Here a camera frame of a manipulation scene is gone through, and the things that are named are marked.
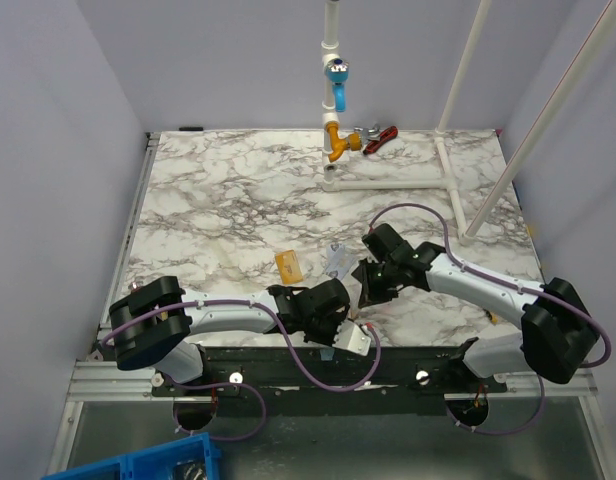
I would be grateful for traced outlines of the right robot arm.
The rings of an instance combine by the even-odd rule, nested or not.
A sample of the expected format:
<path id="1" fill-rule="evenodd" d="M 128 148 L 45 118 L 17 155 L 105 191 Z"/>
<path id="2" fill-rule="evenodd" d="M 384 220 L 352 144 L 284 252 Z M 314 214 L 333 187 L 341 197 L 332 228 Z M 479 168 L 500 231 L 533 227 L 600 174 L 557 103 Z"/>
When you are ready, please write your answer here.
<path id="1" fill-rule="evenodd" d="M 466 301 L 515 327 L 515 333 L 502 337 L 471 338 L 451 356 L 448 379 L 459 391 L 473 390 L 484 378 L 518 372 L 567 384 L 601 337 L 578 293 L 563 279 L 542 284 L 481 271 L 444 246 L 412 247 L 387 223 L 362 242 L 373 258 L 360 261 L 353 272 L 361 285 L 359 308 L 388 303 L 412 287 Z"/>

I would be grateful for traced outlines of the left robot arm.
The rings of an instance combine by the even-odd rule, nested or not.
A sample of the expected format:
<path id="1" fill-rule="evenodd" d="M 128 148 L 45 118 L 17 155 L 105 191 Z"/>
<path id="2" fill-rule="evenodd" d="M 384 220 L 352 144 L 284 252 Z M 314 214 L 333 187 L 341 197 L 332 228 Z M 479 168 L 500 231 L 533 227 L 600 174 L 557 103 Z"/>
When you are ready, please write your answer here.
<path id="1" fill-rule="evenodd" d="M 358 330 L 347 318 L 349 309 L 349 294 L 337 279 L 312 288 L 272 285 L 228 298 L 186 292 L 175 276 L 162 276 L 109 307 L 112 330 L 101 345 L 114 349 L 120 370 L 153 367 L 197 395 L 208 387 L 210 372 L 201 349 L 186 341 L 189 336 L 301 332 L 306 343 L 353 352 Z"/>

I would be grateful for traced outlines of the gold card middle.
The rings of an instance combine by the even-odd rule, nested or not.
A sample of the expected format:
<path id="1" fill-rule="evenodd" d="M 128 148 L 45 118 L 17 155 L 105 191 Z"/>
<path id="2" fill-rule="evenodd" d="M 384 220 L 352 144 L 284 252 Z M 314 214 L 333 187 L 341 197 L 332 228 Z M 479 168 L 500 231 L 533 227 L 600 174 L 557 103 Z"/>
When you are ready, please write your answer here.
<path id="1" fill-rule="evenodd" d="M 276 253 L 275 264 L 283 285 L 295 285 L 304 280 L 298 257 L 294 250 Z"/>

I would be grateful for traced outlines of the blue tape piece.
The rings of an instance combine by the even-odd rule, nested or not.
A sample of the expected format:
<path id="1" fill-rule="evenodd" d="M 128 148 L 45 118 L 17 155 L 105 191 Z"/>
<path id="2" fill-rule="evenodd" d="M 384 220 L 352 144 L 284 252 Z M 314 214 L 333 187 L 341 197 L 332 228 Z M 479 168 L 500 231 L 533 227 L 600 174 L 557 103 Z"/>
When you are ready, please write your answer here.
<path id="1" fill-rule="evenodd" d="M 330 362 L 334 359 L 334 349 L 333 348 L 322 348 L 319 352 L 320 360 L 324 362 Z"/>

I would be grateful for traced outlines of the red black pliers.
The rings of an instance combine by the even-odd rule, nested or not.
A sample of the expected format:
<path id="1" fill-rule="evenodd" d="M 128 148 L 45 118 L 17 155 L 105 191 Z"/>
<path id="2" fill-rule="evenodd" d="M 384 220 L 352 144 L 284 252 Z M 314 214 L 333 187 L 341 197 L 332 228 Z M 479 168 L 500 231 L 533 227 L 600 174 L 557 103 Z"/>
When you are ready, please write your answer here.
<path id="1" fill-rule="evenodd" d="M 375 124 L 371 128 L 355 127 L 353 131 L 361 138 L 364 156 L 375 154 L 386 143 L 395 140 L 399 134 L 399 130 L 394 125 L 381 129 L 378 124 Z"/>

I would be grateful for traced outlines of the orange pipe valve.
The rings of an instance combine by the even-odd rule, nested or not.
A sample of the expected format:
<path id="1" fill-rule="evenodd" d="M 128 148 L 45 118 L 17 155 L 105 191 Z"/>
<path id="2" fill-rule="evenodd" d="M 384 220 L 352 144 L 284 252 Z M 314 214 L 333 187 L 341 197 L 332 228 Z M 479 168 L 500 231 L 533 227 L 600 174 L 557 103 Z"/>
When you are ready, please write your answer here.
<path id="1" fill-rule="evenodd" d="M 353 132 L 346 137 L 340 137 L 338 122 L 327 122 L 325 124 L 324 131 L 328 135 L 328 139 L 330 141 L 331 152 L 328 154 L 328 160 L 330 163 L 334 163 L 339 160 L 348 150 L 353 152 L 362 150 L 363 145 L 361 135 Z"/>

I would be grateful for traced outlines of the blue plastic bin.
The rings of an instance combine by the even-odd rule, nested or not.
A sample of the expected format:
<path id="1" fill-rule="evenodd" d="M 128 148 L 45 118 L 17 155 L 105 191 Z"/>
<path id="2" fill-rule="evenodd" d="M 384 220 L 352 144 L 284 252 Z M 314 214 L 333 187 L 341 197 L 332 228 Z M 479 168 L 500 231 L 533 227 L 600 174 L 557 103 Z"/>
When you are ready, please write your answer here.
<path id="1" fill-rule="evenodd" d="M 221 451 L 207 433 L 189 436 L 131 453 L 46 475 L 44 479 L 184 479 L 185 467 L 199 479 L 220 478 Z"/>

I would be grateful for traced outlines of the blue pipe valve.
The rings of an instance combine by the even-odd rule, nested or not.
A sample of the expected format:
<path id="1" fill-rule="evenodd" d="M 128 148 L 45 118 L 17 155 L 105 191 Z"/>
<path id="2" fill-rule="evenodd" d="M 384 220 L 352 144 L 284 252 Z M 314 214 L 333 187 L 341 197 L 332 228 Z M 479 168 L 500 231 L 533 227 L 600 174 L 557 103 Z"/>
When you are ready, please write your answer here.
<path id="1" fill-rule="evenodd" d="M 349 62 L 337 55 L 325 55 L 323 58 L 325 76 L 324 106 L 337 113 L 346 110 L 345 84 L 348 80 Z"/>

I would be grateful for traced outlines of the yellow handled pliers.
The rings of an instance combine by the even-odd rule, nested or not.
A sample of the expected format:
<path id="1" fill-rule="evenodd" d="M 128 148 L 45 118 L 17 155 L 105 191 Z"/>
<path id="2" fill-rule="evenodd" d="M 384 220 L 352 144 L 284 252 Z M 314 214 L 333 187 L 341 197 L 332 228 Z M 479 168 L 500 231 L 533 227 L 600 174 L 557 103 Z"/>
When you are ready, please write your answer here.
<path id="1" fill-rule="evenodd" d="M 490 311 L 488 311 L 488 310 L 486 310 L 486 311 L 485 311 L 485 313 L 486 313 L 486 316 L 487 316 L 488 320 L 489 320 L 492 324 L 497 324 L 497 323 L 498 323 L 498 319 L 497 319 L 497 317 L 496 317 L 493 313 L 491 313 L 491 312 L 490 312 Z"/>

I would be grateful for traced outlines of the white PVC pipe frame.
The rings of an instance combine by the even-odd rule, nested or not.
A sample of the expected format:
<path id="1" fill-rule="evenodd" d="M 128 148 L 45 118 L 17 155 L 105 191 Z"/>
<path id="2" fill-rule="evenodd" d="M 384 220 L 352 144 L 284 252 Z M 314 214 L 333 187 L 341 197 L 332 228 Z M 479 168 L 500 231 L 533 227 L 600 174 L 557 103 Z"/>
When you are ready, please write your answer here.
<path id="1" fill-rule="evenodd" d="M 453 171 L 448 147 L 446 145 L 446 136 L 449 120 L 454 111 L 456 101 L 459 98 L 460 90 L 467 74 L 468 67 L 470 66 L 474 52 L 481 38 L 491 5 L 492 3 L 490 1 L 481 1 L 478 4 L 462 55 L 455 71 L 453 82 L 450 86 L 449 93 L 444 104 L 444 108 L 436 129 L 434 130 L 433 144 L 439 155 L 442 176 L 439 178 L 417 177 L 413 180 L 383 181 L 348 181 L 338 179 L 335 174 L 337 168 L 336 162 L 330 163 L 328 160 L 328 154 L 331 152 L 331 147 L 328 135 L 324 131 L 324 127 L 327 122 L 336 121 L 339 123 L 340 137 L 346 137 L 351 133 L 346 136 L 342 134 L 342 127 L 338 117 L 340 113 L 335 112 L 333 109 L 326 108 L 324 106 L 323 98 L 323 180 L 321 185 L 324 191 L 444 190 L 449 196 L 451 208 L 456 221 L 457 237 L 459 241 L 462 244 L 466 244 L 476 237 L 476 234 L 485 223 L 497 202 L 503 197 L 503 194 L 508 186 L 513 183 L 513 180 L 521 170 L 523 163 L 527 160 L 530 153 L 549 127 L 550 123 L 554 120 L 557 113 L 565 104 L 567 97 L 570 95 L 579 80 L 583 77 L 593 59 L 596 58 L 599 50 L 616 27 L 616 1 L 609 1 L 602 9 L 599 17 L 594 22 L 585 39 L 582 41 L 582 44 L 574 54 L 569 65 L 566 67 L 556 86 L 553 88 L 551 94 L 548 96 L 543 107 L 537 114 L 536 119 L 529 127 L 528 132 L 512 154 L 504 169 L 504 172 L 500 175 L 494 187 L 479 207 L 475 218 L 472 221 L 468 221 L 459 193 L 458 177 Z M 341 57 L 339 54 L 339 11 L 340 3 L 338 1 L 327 1 L 325 3 L 324 37 L 321 42 L 322 72 L 323 58 L 325 55 L 337 55 Z"/>

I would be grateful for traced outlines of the aluminium rail frame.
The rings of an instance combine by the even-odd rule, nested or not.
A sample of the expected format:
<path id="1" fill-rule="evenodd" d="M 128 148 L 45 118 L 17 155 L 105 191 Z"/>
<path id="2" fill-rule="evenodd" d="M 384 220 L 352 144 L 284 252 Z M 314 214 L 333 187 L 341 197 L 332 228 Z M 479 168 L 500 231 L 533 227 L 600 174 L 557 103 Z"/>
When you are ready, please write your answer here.
<path id="1" fill-rule="evenodd" d="M 257 290 L 279 281 L 274 252 L 295 249 L 306 284 L 323 280 L 327 244 L 341 242 L 362 255 L 362 228 L 382 208 L 399 202 L 428 205 L 456 235 L 451 201 L 440 189 L 326 192 L 318 131 L 209 130 L 161 132 L 144 175 L 141 211 L 117 281 L 181 275 L 184 285 L 218 292 Z M 435 138 L 406 131 L 374 160 L 340 160 L 338 181 L 400 181 L 442 177 Z M 493 131 L 448 134 L 445 145 L 460 199 L 472 215 L 504 169 Z M 495 225 L 478 241 L 452 246 L 470 260 L 522 278 L 540 267 L 512 187 L 495 210 Z M 403 302 L 370 309 L 381 340 L 397 346 L 456 346 L 470 334 L 501 336 L 485 313 L 438 294 L 408 293 Z M 149 399 L 153 370 L 119 372 L 112 362 L 78 362 L 69 401 L 83 402 L 67 466 L 182 437 L 169 413 L 172 400 Z M 546 383 L 538 423 L 507 437 L 459 431 L 445 417 L 404 415 L 270 418 L 257 437 L 222 443 L 221 479 L 605 479 L 599 460 L 598 414 L 592 373 L 575 387 Z M 488 427 L 513 428 L 532 415 L 537 381 L 525 375 L 510 395 L 493 398 Z"/>

